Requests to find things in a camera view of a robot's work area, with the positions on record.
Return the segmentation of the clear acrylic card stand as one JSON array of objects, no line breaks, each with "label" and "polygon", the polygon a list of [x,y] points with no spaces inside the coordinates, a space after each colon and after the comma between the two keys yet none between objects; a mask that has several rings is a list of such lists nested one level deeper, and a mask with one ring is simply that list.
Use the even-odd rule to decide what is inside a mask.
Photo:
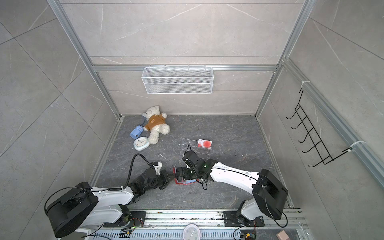
[{"label": "clear acrylic card stand", "polygon": [[212,153],[212,148],[211,149],[198,148],[198,140],[183,138],[181,143],[181,150],[179,154],[180,160],[183,159],[185,152],[189,150],[194,151],[202,159],[209,159]]}]

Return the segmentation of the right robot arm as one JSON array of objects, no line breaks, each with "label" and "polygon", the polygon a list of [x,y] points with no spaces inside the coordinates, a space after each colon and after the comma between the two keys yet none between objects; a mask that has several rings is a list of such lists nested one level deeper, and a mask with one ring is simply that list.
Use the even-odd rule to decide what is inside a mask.
[{"label": "right robot arm", "polygon": [[249,172],[235,169],[216,160],[202,159],[192,150],[184,152],[183,161],[185,167],[173,169],[176,183],[192,181],[201,184],[204,190],[208,189],[209,181],[225,183],[253,196],[242,201],[232,216],[224,213],[224,218],[232,220],[236,226],[264,226],[261,222],[263,216],[277,223],[286,215],[284,207],[289,191],[269,170]]}]

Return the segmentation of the red leather card holder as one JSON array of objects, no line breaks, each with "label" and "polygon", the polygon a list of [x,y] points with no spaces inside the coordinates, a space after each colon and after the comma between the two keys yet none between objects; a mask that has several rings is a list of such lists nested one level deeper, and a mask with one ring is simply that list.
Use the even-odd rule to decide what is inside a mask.
[{"label": "red leather card holder", "polygon": [[192,170],[190,170],[189,168],[183,167],[184,168],[183,174],[175,174],[175,168],[177,168],[177,167],[173,167],[173,173],[175,175],[175,183],[176,183],[176,176],[182,176],[183,180],[184,180],[183,183],[176,183],[176,184],[189,185],[189,184],[197,182],[196,179],[194,178],[195,175],[193,174]]}]

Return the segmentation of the pink white credit card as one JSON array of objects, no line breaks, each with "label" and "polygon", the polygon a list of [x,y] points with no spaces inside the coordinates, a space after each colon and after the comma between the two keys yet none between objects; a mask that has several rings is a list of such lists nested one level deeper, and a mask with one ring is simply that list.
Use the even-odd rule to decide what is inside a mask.
[{"label": "pink white credit card", "polygon": [[211,149],[212,148],[212,141],[199,139],[198,140],[198,148]]}]

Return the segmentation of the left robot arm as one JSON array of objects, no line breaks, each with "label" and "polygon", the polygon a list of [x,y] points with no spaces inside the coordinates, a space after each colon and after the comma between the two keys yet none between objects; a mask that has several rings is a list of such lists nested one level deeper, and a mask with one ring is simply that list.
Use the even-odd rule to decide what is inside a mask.
[{"label": "left robot arm", "polygon": [[172,173],[154,166],[145,170],[125,189],[104,190],[82,182],[45,206],[45,213],[56,238],[68,236],[79,228],[116,224],[128,213],[128,204],[137,202],[149,190],[165,189],[173,178]]}]

